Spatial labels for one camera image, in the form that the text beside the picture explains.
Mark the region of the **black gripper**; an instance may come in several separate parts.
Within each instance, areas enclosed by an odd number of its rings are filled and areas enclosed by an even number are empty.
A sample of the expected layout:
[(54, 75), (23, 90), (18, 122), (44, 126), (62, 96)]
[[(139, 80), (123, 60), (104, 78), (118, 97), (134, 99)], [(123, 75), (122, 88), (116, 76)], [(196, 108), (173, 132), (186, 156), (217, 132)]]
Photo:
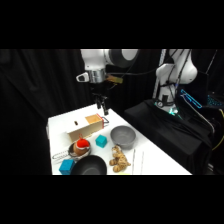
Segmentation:
[(108, 98), (107, 96), (107, 84), (105, 82), (102, 83), (92, 83), (90, 85), (91, 93), (94, 95), (94, 101), (97, 105), (97, 109), (103, 107), (104, 115), (107, 116), (108, 112)]

